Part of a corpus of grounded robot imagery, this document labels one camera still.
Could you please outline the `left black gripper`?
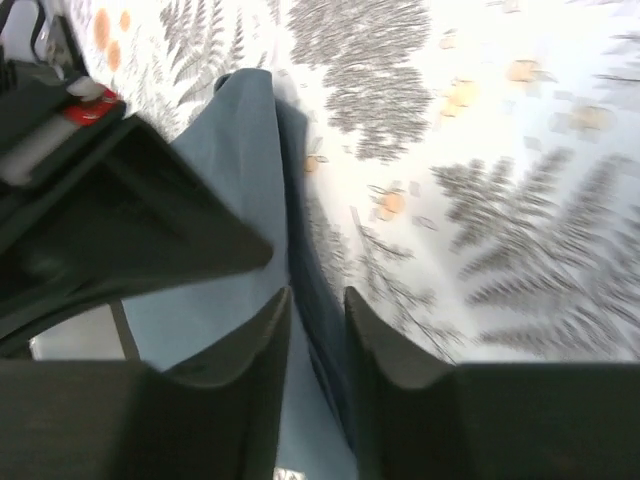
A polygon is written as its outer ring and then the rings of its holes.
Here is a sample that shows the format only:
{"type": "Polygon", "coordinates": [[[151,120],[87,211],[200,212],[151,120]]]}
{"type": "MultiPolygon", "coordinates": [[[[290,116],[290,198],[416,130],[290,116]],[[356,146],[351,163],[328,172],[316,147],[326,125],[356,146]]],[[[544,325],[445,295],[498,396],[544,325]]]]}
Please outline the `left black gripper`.
{"type": "Polygon", "coordinates": [[[1,16],[1,101],[33,82],[68,90],[85,73],[70,21],[62,14],[1,16]]]}

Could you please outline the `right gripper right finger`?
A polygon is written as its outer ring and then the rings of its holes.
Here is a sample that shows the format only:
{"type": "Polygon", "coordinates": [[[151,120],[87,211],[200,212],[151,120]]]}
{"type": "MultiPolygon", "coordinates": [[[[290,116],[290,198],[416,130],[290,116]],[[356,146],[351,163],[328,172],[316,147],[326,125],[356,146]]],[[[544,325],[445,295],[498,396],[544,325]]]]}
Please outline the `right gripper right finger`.
{"type": "Polygon", "coordinates": [[[638,477],[636,364],[450,364],[344,301],[361,478],[638,477]]]}

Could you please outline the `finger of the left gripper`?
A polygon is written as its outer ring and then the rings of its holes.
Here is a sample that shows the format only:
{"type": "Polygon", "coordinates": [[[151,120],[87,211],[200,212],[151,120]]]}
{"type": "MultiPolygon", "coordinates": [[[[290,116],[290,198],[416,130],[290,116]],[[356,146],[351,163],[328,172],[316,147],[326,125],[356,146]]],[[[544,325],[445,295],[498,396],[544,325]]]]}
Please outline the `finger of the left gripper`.
{"type": "Polygon", "coordinates": [[[93,307],[264,267],[273,250],[145,121],[111,113],[1,188],[1,341],[93,307]]]}

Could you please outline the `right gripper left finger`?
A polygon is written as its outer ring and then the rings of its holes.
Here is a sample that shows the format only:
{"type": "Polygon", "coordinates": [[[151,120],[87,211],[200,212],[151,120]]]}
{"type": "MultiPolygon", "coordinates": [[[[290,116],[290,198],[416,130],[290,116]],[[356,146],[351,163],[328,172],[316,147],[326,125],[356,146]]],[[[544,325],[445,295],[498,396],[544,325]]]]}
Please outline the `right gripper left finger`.
{"type": "Polygon", "coordinates": [[[291,292],[160,372],[141,361],[1,365],[5,479],[269,479],[291,292]]]}

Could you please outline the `blue grey t shirt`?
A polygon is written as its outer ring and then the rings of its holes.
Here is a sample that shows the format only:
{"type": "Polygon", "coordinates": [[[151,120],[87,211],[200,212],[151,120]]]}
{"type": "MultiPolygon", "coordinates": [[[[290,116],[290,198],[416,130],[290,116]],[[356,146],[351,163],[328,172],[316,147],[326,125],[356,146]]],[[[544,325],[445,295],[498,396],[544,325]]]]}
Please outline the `blue grey t shirt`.
{"type": "MultiPolygon", "coordinates": [[[[266,71],[243,69],[218,85],[172,146],[274,253],[261,270],[125,301],[141,358],[161,370],[241,325],[290,280],[283,160],[302,153],[306,121],[275,96],[266,71]]],[[[291,313],[276,464],[309,479],[355,479],[356,462],[316,378],[298,309],[291,313]]]]}

